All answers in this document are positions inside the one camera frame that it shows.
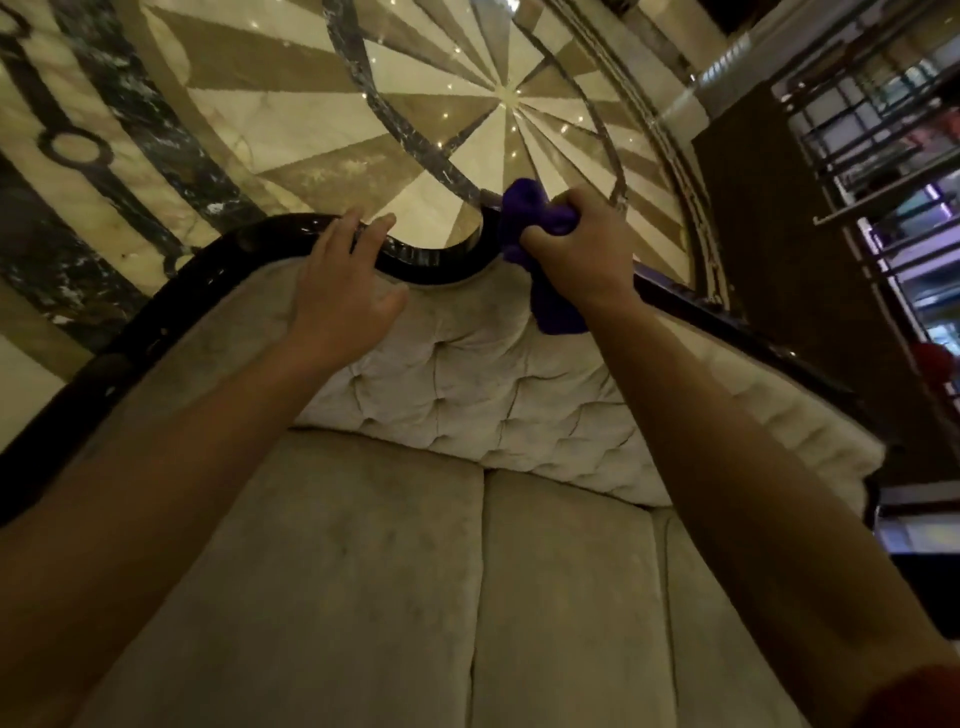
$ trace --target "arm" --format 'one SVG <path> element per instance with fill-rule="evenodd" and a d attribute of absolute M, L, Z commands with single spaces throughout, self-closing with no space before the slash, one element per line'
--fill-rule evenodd
<path fill-rule="evenodd" d="M 870 532 L 636 294 L 635 233 L 591 191 L 562 202 L 577 230 L 522 243 L 584 315 L 694 544 L 811 723 L 849 726 L 892 681 L 956 664 Z"/>
<path fill-rule="evenodd" d="M 68 468 L 0 531 L 0 724 L 68 719 L 189 568 L 283 430 L 406 304 L 372 299 L 392 216 L 334 222 L 303 265 L 287 335 L 149 433 Z"/>

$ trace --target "person's right hand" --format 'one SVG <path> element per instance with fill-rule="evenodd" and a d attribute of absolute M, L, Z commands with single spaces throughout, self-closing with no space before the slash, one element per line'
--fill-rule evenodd
<path fill-rule="evenodd" d="M 547 234 L 543 228 L 523 231 L 520 245 L 537 259 L 554 287 L 581 313 L 608 303 L 636 299 L 634 230 L 592 187 L 567 190 L 551 205 L 569 205 L 580 223 L 569 235 Z"/>

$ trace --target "sofa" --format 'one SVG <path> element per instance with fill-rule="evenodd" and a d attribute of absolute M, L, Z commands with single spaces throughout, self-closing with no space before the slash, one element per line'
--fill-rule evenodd
<path fill-rule="evenodd" d="M 8 515 L 70 458 L 281 336 L 325 224 L 288 220 L 282 243 L 245 231 L 198 255 L 0 456 L 10 467 L 56 435 L 49 472 L 4 493 Z M 282 436 L 76 725 L 804 725 L 590 336 L 540 333 L 529 277 L 489 241 L 443 259 L 392 244 L 381 271 L 433 280 Z M 638 271 L 637 291 L 869 514 L 864 478 L 885 448 L 851 393 L 667 281 Z"/>

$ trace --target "red object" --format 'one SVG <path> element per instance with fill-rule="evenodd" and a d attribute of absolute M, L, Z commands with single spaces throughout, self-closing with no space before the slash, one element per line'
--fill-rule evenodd
<path fill-rule="evenodd" d="M 960 667 L 923 667 L 878 692 L 852 728 L 960 727 Z"/>
<path fill-rule="evenodd" d="M 954 358 L 947 347 L 929 341 L 911 345 L 920 374 L 931 387 L 941 387 L 953 379 Z"/>

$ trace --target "person's left hand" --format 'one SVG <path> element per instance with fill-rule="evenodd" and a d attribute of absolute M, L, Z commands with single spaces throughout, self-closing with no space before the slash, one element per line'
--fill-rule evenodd
<path fill-rule="evenodd" d="M 373 265 L 396 218 L 390 214 L 371 222 L 351 253 L 362 214 L 352 207 L 330 223 L 303 263 L 294 298 L 287 337 L 331 373 L 379 344 L 407 304 L 405 285 L 379 299 L 373 294 Z"/>

